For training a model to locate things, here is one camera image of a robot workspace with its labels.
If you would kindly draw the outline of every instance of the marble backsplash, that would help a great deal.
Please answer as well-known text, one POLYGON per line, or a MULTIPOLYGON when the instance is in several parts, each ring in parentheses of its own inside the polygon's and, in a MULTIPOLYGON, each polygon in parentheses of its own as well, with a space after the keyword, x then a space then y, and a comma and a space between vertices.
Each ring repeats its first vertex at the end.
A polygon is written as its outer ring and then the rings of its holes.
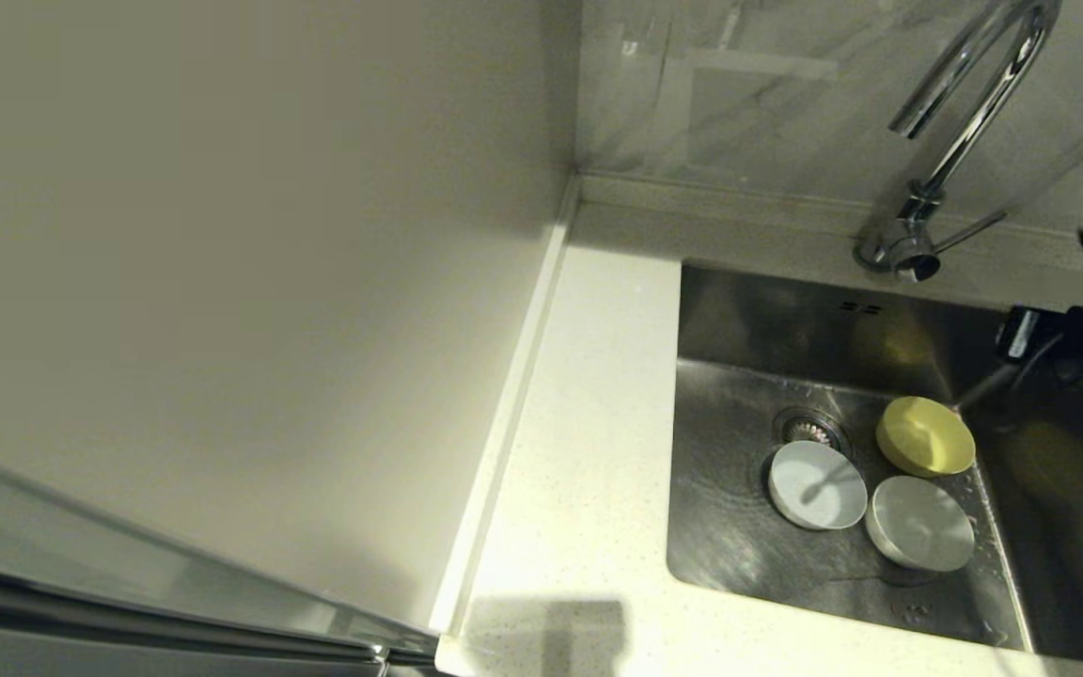
MULTIPOLYGON (((928 173, 1005 47, 916 141, 888 121, 987 0, 586 0, 588 170, 888 209, 928 173)), ((1083 0, 951 181, 944 209, 1083 224, 1083 0)))

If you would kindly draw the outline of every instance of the sink basin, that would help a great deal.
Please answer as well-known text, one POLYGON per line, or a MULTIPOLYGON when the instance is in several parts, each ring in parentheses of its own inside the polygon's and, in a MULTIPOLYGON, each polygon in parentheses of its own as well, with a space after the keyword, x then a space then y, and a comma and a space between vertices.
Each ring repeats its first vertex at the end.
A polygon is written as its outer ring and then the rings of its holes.
POLYGON ((805 531, 766 495, 788 440, 899 474, 875 428, 898 395, 956 403, 996 368, 1002 313, 684 265, 666 562, 686 583, 990 646, 1083 660, 1083 391, 1029 382, 964 411, 974 467, 932 480, 971 520, 949 574, 885 559, 861 524, 805 531))

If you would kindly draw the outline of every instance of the faucet handle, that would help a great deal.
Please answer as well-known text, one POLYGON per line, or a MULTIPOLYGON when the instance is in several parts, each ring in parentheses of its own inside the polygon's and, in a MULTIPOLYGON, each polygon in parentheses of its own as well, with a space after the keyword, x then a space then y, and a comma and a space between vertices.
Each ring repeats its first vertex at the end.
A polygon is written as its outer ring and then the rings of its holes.
POLYGON ((944 239, 942 239, 941 243, 938 243, 937 245, 934 246, 934 253, 945 252, 947 249, 950 249, 955 245, 963 243, 964 239, 968 239, 968 237, 971 237, 973 235, 979 234, 979 232, 984 231, 986 227, 1001 223, 1002 220, 1005 220, 1006 218, 1008 218, 1008 216, 1009 211, 1005 210, 993 211, 992 214, 987 216, 987 218, 980 219, 979 222, 968 225, 967 227, 963 229, 963 231, 957 232, 957 234, 951 235, 950 237, 945 237, 944 239))

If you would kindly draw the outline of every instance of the yellow bowl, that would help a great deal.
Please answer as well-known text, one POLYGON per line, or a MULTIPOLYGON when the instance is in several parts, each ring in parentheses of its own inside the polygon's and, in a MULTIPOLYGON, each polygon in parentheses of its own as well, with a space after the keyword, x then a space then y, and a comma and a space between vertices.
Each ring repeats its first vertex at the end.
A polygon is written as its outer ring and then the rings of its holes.
POLYGON ((976 459, 976 440, 957 413, 925 398, 890 402, 876 442, 893 466, 918 477, 963 472, 976 459))

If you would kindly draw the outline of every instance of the drain strainer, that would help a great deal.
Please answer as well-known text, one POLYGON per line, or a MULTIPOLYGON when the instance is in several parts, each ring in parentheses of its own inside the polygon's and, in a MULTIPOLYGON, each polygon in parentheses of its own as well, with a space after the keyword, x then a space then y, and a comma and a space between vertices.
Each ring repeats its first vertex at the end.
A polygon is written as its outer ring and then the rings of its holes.
POLYGON ((839 427, 837 420, 824 413, 803 407, 793 407, 780 412, 774 417, 773 434, 777 442, 786 445, 787 442, 808 440, 820 442, 831 450, 851 455, 851 441, 839 427))

